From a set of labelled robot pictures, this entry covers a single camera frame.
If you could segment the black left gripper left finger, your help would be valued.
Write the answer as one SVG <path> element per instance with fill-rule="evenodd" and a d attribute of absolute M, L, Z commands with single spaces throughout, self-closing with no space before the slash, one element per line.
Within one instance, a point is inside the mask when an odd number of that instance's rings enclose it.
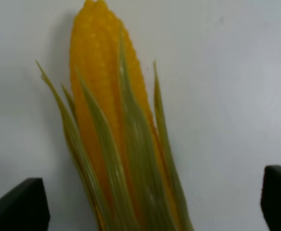
<path fill-rule="evenodd" d="M 47 231 L 50 219 L 42 178 L 28 178 L 0 198 L 0 231 Z"/>

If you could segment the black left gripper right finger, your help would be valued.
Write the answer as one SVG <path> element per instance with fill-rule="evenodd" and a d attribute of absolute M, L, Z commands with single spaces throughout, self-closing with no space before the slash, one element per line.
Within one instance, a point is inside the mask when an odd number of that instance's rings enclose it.
<path fill-rule="evenodd" d="M 281 231 L 281 166 L 264 169 L 260 206 L 271 231 Z"/>

